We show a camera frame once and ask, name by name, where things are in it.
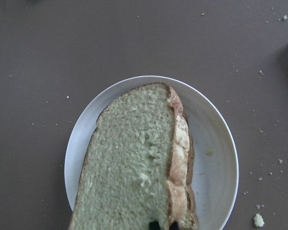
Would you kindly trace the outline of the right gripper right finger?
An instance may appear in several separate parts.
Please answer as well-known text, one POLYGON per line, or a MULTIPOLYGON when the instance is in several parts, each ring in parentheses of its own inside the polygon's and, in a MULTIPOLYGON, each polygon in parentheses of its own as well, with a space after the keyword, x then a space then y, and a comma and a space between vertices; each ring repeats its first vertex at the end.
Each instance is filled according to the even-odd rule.
POLYGON ((174 221, 174 222, 170 225, 169 230, 180 230, 180 227, 179 227, 178 222, 174 221))

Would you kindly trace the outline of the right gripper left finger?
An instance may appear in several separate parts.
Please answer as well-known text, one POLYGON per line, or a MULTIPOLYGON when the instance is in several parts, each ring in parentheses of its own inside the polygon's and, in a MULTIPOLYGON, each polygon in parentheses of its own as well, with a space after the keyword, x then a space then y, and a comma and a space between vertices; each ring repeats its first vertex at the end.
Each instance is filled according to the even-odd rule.
POLYGON ((149 223, 149 230, 159 230, 158 221, 153 221, 149 223))

